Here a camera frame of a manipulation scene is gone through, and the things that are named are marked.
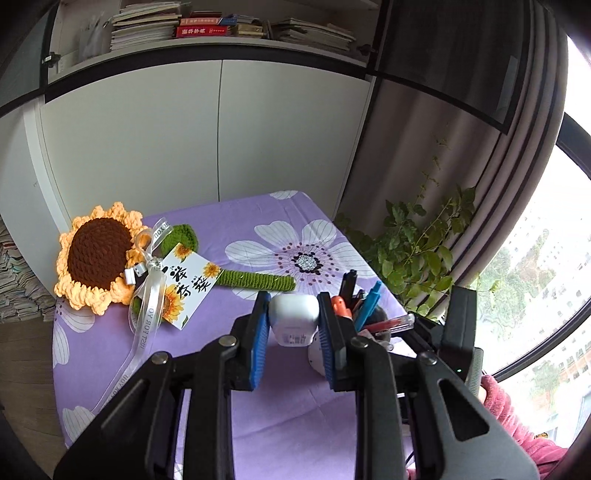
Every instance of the metal screw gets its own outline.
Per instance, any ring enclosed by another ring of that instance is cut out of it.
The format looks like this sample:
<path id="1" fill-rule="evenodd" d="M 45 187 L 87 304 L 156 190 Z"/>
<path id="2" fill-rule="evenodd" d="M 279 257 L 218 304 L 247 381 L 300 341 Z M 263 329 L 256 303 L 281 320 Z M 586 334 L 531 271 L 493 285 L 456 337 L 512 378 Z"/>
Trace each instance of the metal screw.
<path id="1" fill-rule="evenodd" d="M 351 346 L 355 348 L 367 348 L 369 343 L 368 341 L 360 336 L 355 336 L 351 340 Z"/>
<path id="2" fill-rule="evenodd" d="M 168 362 L 168 358 L 167 352 L 156 352 L 152 355 L 152 363 L 156 365 L 164 365 Z"/>
<path id="3" fill-rule="evenodd" d="M 220 337 L 218 342 L 220 342 L 221 346 L 228 347 L 236 345 L 238 340 L 233 335 L 224 335 L 223 337 Z"/>
<path id="4" fill-rule="evenodd" d="M 425 365 L 435 365 L 437 357 L 433 352 L 421 352 L 418 354 L 418 359 Z"/>

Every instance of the purple bedsheet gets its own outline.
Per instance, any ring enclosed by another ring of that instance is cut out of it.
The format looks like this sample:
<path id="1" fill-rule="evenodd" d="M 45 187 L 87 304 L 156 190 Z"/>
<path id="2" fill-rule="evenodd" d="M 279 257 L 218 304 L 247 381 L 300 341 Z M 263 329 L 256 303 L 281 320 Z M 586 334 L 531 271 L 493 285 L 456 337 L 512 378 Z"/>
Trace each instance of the purple bedsheet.
<path id="1" fill-rule="evenodd" d="M 342 274 L 358 272 L 358 286 L 369 290 L 375 273 L 301 192 L 275 192 L 165 213 L 177 225 L 190 224 L 199 254 L 234 270 L 290 273 L 296 290 L 316 294 L 339 290 Z M 147 217 L 153 225 L 160 216 Z M 380 305 L 389 317 L 404 314 L 382 288 Z M 236 317 L 249 313 L 255 291 L 215 287 L 184 330 L 163 324 L 153 351 L 174 356 L 201 349 L 230 331 Z M 117 373 L 133 334 L 127 307 L 111 305 L 102 317 L 74 311 L 58 302 L 53 338 L 57 411 L 70 446 L 93 419 L 91 411 Z M 355 399 L 332 392 L 309 366 L 306 348 L 283 348 L 269 335 L 260 387 L 232 394 L 232 428 L 239 480 L 315 480 L 353 478 Z M 182 476 L 184 427 L 177 448 L 175 478 Z"/>

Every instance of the bookshelf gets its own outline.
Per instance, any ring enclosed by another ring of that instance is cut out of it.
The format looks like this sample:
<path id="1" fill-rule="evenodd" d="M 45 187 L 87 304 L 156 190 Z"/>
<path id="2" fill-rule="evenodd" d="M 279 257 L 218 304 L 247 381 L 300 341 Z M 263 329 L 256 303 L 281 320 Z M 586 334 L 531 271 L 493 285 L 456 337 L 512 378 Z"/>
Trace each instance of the bookshelf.
<path id="1" fill-rule="evenodd" d="M 112 53 L 109 52 L 109 43 L 111 28 L 108 25 L 105 28 L 105 35 L 103 39 L 103 55 L 95 57 L 79 63 L 79 35 L 80 27 L 89 22 L 92 17 L 100 17 L 108 19 L 119 12 L 120 8 L 126 5 L 137 3 L 140 0 L 62 0 L 54 22 L 54 28 L 51 36 L 50 51 L 61 55 L 60 64 L 52 69 L 49 69 L 48 80 L 53 82 L 65 74 L 75 72 L 84 65 L 94 64 L 97 61 L 107 60 L 112 58 Z M 352 57 L 361 61 L 367 62 L 367 57 L 363 57 L 356 50 L 356 46 L 371 44 L 374 38 L 375 26 L 379 14 L 379 0 L 194 0 L 191 3 L 192 9 L 216 9 L 222 12 L 223 15 L 239 13 L 244 15 L 251 15 L 261 19 L 270 20 L 271 22 L 280 21 L 285 18 L 298 18 L 300 20 L 327 24 L 334 23 L 353 31 L 357 42 L 352 48 Z M 190 44 L 198 45 L 203 43 L 199 39 L 190 39 Z M 182 44 L 179 40 L 171 40 L 170 42 L 179 42 L 176 45 Z M 218 37 L 217 42 L 228 41 L 225 37 Z M 273 46 L 278 48 L 286 48 L 292 50 L 301 50 L 294 47 L 293 44 L 285 42 L 266 43 L 264 40 L 254 40 L 260 46 Z M 167 43 L 166 47 L 174 46 L 175 43 Z M 134 51 L 145 51 L 151 48 L 161 48 L 161 42 L 154 42 L 146 44 L 138 50 L 125 49 L 125 51 L 118 52 L 118 55 L 129 54 Z M 340 57 L 344 61 L 351 61 L 352 58 L 346 55 L 333 54 L 329 51 L 319 50 L 317 48 L 309 48 L 310 53 L 323 54 L 327 57 Z"/>

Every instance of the cabinet door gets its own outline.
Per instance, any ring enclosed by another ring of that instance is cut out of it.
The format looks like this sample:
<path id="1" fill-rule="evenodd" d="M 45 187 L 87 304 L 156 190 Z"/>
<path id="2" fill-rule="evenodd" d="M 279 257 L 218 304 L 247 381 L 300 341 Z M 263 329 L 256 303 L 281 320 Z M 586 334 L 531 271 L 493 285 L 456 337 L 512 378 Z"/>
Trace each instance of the cabinet door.
<path id="1" fill-rule="evenodd" d="M 190 61 L 85 85 L 41 112 L 71 217 L 121 201 L 144 215 L 217 202 L 222 62 Z"/>
<path id="2" fill-rule="evenodd" d="M 369 82 L 325 70 L 224 60 L 220 200 L 300 190 L 333 217 L 368 92 Z"/>

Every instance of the gray curtain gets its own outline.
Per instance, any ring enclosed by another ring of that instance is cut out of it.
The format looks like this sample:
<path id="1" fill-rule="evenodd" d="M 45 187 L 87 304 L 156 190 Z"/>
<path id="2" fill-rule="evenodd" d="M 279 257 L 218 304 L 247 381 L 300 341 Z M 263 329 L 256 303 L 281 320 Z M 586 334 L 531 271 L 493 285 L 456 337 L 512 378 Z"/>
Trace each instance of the gray curtain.
<path id="1" fill-rule="evenodd" d="M 383 81 L 339 212 L 376 235 L 385 200 L 413 201 L 424 173 L 439 183 L 422 202 L 428 213 L 456 184 L 476 186 L 472 223 L 447 245 L 452 276 L 469 284 L 509 235 L 545 169 L 562 122 L 567 66 L 564 31 L 533 2 L 527 71 L 508 135 L 442 100 Z"/>

